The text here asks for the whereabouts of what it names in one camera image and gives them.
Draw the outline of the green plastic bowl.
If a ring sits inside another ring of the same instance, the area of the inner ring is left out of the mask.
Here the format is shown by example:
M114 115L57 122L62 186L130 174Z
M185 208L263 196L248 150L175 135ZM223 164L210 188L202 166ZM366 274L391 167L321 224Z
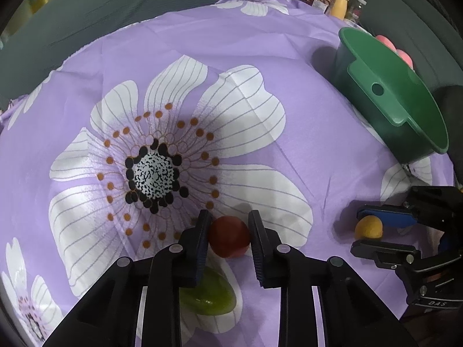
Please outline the green plastic bowl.
M449 147L443 115L423 81L390 48L353 27L338 33L330 82L402 164Z

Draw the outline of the green mango-shaped fruit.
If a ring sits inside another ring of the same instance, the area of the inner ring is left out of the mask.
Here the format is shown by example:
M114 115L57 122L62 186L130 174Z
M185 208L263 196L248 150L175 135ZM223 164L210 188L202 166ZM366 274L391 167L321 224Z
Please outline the green mango-shaped fruit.
M236 294L216 270L206 267L194 288L180 289L181 305L201 316L221 316L236 307Z

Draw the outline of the pink round toy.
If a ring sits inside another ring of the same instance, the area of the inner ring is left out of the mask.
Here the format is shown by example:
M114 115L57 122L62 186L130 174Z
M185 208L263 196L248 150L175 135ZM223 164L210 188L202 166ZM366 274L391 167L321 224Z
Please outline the pink round toy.
M397 56L399 56L412 70L414 69L414 63L413 63L411 57L406 52L404 52L403 50L397 49L397 47L395 47L395 45L392 43L392 41L390 39L388 39L386 36L380 35L380 34L377 35L375 37L375 39L377 39L383 45L385 45L386 47L391 49L391 51L393 51Z

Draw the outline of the yellow-brown small fruit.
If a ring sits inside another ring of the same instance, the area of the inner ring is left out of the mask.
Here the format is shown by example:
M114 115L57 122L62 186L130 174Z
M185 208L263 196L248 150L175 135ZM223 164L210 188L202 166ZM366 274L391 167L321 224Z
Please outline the yellow-brown small fruit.
M368 215L359 220L355 226L355 239L382 239L383 236L383 223L374 216Z

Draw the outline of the red tomato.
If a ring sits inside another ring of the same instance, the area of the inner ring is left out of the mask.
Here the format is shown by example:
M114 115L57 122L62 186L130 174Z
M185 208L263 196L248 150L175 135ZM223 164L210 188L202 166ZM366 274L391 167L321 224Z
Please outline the red tomato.
M209 243L213 252L223 259L243 256L249 248L249 229L235 216L222 216L210 228Z

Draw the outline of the purple floral tablecloth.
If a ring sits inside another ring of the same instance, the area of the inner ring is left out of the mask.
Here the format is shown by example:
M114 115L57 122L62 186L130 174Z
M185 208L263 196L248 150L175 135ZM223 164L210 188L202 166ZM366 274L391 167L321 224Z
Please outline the purple floral tablecloth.
M257 209L282 241L338 255L396 316L396 275L350 254L355 201L450 185L406 170L326 74L341 21L298 0L212 0L70 55L1 115L1 300L42 346L117 259L176 243L203 209Z

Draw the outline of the grey sofa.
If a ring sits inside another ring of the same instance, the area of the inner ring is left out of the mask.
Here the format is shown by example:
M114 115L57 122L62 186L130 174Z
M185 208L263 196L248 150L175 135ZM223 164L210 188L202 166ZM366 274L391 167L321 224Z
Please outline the grey sofa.
M1 50L1 107L31 92L49 72L84 45L163 13L186 10L218 0L53 0L8 40ZM445 0L368 0L361 17L378 31L382 13L405 10L413 26L426 23L439 40L436 55L426 50L415 61L431 86L462 83L462 38L453 28L455 15Z

